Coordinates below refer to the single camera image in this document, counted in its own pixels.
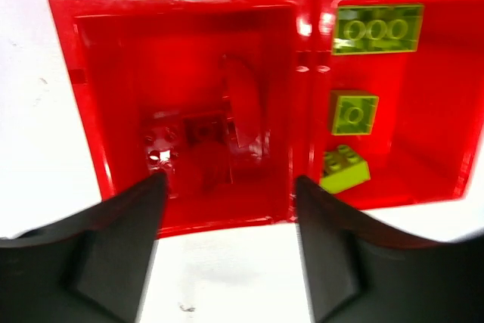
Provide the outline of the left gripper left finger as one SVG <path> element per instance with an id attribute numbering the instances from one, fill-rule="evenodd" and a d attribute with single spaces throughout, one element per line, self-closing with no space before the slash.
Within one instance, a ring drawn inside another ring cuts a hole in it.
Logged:
<path id="1" fill-rule="evenodd" d="M 1 241 L 3 322 L 134 322 L 168 195 L 153 174 L 109 200 Z"/>

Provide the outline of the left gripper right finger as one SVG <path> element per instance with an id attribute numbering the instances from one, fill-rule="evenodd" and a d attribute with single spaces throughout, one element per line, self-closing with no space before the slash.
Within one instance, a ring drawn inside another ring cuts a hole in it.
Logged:
<path id="1" fill-rule="evenodd" d="M 306 286 L 316 322 L 481 322 L 483 236 L 438 242 L 295 181 Z"/>

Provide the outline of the green curved lego piece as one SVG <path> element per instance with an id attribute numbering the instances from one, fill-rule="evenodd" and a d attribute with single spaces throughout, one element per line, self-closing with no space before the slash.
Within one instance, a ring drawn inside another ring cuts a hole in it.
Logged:
<path id="1" fill-rule="evenodd" d="M 325 151 L 319 185 L 330 194 L 338 194 L 371 180 L 368 162 L 347 144 Z"/>

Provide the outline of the small green lego piece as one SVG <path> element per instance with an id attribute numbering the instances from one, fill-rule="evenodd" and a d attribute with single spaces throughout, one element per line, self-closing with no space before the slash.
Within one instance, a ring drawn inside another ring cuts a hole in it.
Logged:
<path id="1" fill-rule="evenodd" d="M 362 90 L 330 92 L 329 130 L 332 135 L 370 135 L 380 98 Z"/>

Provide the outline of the red curved lego brick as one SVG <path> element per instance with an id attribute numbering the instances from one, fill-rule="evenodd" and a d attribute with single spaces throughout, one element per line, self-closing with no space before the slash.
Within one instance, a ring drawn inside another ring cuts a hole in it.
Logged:
<path id="1" fill-rule="evenodd" d="M 220 63 L 228 138 L 238 149 L 261 151 L 262 106 L 258 75 L 250 63 L 225 54 Z"/>

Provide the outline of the green lego brick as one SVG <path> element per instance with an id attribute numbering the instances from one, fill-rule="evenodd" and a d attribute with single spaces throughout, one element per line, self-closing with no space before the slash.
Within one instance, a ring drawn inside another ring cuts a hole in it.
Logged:
<path id="1" fill-rule="evenodd" d="M 352 5 L 337 9 L 331 53 L 411 53 L 418 47 L 422 4 Z"/>

